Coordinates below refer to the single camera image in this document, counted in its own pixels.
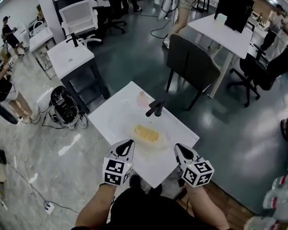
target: gray upholstered chair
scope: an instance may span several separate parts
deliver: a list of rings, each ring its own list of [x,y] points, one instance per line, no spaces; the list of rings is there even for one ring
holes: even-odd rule
[[[174,72],[183,77],[197,91],[188,111],[220,76],[220,68],[214,63],[207,50],[179,34],[170,37],[167,66],[171,68],[166,92]]]

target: sneaker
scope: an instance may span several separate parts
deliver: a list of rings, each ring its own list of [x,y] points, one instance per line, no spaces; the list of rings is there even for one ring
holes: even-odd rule
[[[162,193],[162,185],[160,184],[159,186],[157,186],[156,188],[151,188],[149,190],[149,195],[151,196],[160,196]]]
[[[138,7],[137,9],[133,9],[133,12],[134,12],[134,13],[142,12],[142,11],[143,11],[143,9],[141,9],[140,7]]]
[[[130,188],[141,188],[141,179],[138,175],[134,174],[129,180]]]
[[[169,49],[169,39],[167,36],[163,39],[162,43],[165,47],[167,47],[167,49]]]
[[[0,162],[6,164],[5,152],[3,150],[0,150]]]
[[[35,107],[32,115],[31,115],[31,118],[32,118],[33,121],[36,120],[38,114],[39,114],[39,106],[37,105],[37,106]]]

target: white office chair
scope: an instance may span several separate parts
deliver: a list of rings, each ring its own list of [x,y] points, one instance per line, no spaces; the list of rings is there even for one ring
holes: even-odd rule
[[[75,33],[77,36],[98,29],[98,13],[93,10],[88,0],[69,5],[60,9],[59,12],[63,19],[62,28],[66,35]],[[86,47],[88,42],[101,42],[98,38],[92,38],[93,36],[95,35],[89,35],[86,39],[79,38],[78,41]]]

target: black monitor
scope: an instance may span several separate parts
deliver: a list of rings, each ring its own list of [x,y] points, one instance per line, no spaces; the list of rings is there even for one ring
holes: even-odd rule
[[[226,15],[225,25],[242,33],[254,6],[253,0],[219,0],[215,18],[219,13]]]

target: power strip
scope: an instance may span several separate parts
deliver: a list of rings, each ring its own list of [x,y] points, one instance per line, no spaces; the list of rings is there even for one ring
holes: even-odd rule
[[[45,207],[45,210],[47,212],[48,215],[51,215],[51,213],[54,210],[54,205],[53,203],[46,203],[47,207]]]

